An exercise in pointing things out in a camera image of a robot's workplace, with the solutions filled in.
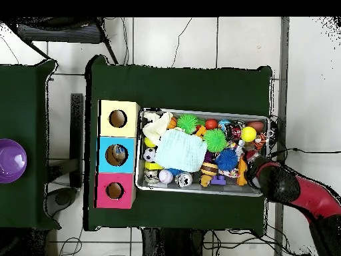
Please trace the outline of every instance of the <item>metal tray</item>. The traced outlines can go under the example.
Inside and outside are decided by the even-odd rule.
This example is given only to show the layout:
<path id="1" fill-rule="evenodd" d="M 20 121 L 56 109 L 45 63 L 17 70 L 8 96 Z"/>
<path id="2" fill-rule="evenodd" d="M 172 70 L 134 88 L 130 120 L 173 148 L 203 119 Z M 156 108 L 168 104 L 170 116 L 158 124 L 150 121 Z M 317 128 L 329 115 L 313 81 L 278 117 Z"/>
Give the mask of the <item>metal tray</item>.
<path id="1" fill-rule="evenodd" d="M 209 185 L 208 187 L 202 188 L 199 184 L 199 178 L 201 176 L 201 172 L 193 173 L 193 182 L 192 185 L 187 188 L 180 188 L 174 182 L 169 183 L 168 185 L 164 185 L 159 183 L 159 186 L 151 187 L 144 178 L 145 171 L 145 160 L 143 159 L 143 153 L 147 148 L 145 143 L 143 142 L 144 135 L 142 132 L 142 128 L 148 123 L 147 120 L 143 117 L 143 113 L 145 111 L 155 112 L 162 115 L 164 112 L 171 112 L 176 118 L 178 118 L 182 114 L 193 114 L 196 115 L 199 119 L 216 119 L 217 121 L 228 119 L 230 121 L 240 119 L 245 122 L 249 121 L 263 121 L 266 126 L 267 131 L 270 128 L 270 121 L 267 117 L 264 116 L 254 116 L 254 115 L 236 115 L 236 114 L 228 114 L 228 113 L 211 113 L 211 112 L 198 112 L 198 111 L 183 111 L 183 110 L 172 110 L 172 109 L 151 109 L 144 108 L 140 110 L 139 113 L 139 122 L 137 125 L 138 134 L 137 134 L 137 162 L 135 168 L 135 185 L 139 189 L 144 190 L 153 190 L 153 191 L 174 191 L 174 192 L 182 192 L 182 193 L 205 193 L 205 194 L 215 194 L 215 195 L 239 195 L 239 196 L 247 196 L 247 197 L 259 197 L 262 193 L 256 189 L 253 189 L 249 185 L 239 186 L 236 184 L 236 179 L 226 177 L 226 185 Z M 269 154 L 268 143 L 266 144 L 266 148 L 264 150 L 264 154 Z"/>

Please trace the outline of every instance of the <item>light blue towel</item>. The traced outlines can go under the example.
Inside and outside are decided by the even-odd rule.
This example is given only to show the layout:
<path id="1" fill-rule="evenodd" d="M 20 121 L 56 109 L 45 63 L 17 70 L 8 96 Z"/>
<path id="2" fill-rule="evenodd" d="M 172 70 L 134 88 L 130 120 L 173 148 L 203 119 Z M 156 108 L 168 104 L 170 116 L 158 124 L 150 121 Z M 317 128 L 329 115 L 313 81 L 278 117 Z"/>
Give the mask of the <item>light blue towel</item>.
<path id="1" fill-rule="evenodd" d="M 161 136 L 155 163 L 165 169 L 197 172 L 204 162 L 206 150 L 207 144 L 200 137 L 169 129 Z"/>

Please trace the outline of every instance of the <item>green tablecloth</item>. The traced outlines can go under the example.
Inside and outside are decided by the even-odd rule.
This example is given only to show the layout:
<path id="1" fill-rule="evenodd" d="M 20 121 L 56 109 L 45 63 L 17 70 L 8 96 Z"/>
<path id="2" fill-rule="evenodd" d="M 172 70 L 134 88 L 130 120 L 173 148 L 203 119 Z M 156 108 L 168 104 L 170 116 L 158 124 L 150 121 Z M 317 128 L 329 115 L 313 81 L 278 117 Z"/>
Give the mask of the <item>green tablecloth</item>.
<path id="1" fill-rule="evenodd" d="M 0 227 L 58 228 L 44 212 L 47 77 L 56 62 L 0 65 L 0 139 L 13 139 L 27 153 L 20 179 L 0 184 Z"/>
<path id="2" fill-rule="evenodd" d="M 137 190 L 132 209 L 93 208 L 97 101 L 136 101 L 141 107 L 269 114 L 270 67 L 244 69 L 159 69 L 107 65 L 103 56 L 87 65 L 85 155 L 90 157 L 85 185 L 85 229 L 104 227 L 178 227 L 196 229 L 264 229 L 264 198 Z"/>

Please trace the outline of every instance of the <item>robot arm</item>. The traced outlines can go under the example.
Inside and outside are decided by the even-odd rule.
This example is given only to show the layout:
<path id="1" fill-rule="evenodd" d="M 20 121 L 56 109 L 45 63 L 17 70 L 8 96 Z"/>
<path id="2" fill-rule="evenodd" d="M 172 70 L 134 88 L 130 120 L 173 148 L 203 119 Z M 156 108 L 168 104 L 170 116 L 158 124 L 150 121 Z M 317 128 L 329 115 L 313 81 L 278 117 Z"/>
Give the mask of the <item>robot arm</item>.
<path id="1" fill-rule="evenodd" d="M 244 158 L 249 164 L 245 177 L 251 186 L 260 189 L 269 201 L 296 208 L 304 214 L 318 255 L 341 256 L 340 197 L 256 151 L 249 151 Z"/>

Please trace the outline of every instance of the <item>red ball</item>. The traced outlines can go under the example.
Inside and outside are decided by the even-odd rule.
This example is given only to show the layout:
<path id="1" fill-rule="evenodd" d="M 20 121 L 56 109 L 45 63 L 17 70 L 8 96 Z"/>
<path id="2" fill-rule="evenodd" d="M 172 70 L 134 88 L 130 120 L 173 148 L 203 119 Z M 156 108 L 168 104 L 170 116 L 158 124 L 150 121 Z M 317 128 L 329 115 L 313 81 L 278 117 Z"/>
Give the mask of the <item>red ball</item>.
<path id="1" fill-rule="evenodd" d="M 205 123 L 206 129 L 216 129 L 218 127 L 218 122 L 214 119 L 208 119 Z"/>

